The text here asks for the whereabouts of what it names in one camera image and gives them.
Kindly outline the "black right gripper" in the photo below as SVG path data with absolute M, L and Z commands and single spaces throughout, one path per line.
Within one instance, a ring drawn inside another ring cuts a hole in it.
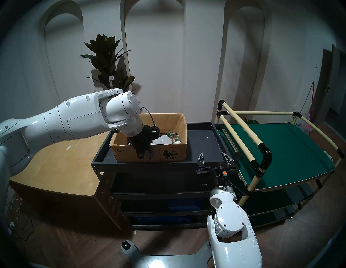
M 221 153 L 224 158 L 224 161 L 228 165 L 217 165 L 216 167 L 205 167 L 203 152 L 201 152 L 197 160 L 197 173 L 208 173 L 213 171 L 216 171 L 217 173 L 223 173 L 223 172 L 238 173 L 239 169 L 238 167 L 236 167 L 236 163 L 233 160 L 233 158 L 224 152 L 221 152 Z

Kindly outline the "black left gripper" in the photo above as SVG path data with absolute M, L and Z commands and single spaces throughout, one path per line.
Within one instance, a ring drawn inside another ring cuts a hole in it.
M 137 146 L 138 159 L 152 159 L 152 146 L 149 145 L 155 139 L 155 125 L 143 125 L 141 132 L 133 137 L 127 137 L 127 142 L 133 147 Z

